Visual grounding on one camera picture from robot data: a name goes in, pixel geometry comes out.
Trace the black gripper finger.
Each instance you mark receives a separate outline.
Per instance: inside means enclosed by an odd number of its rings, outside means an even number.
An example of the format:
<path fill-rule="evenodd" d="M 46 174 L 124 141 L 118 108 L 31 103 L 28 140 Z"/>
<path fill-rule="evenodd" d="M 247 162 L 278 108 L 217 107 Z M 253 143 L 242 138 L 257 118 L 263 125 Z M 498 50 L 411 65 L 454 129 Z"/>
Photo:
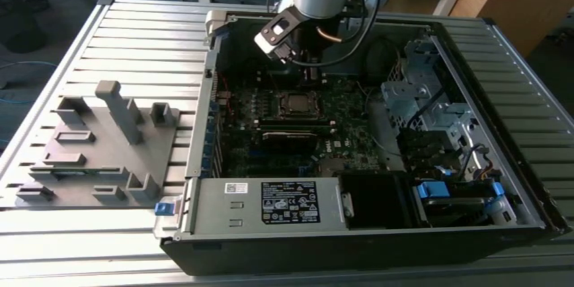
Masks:
<path fill-rule="evenodd" d="M 323 84 L 322 69 L 318 67 L 302 68 L 302 88 L 319 88 Z"/>

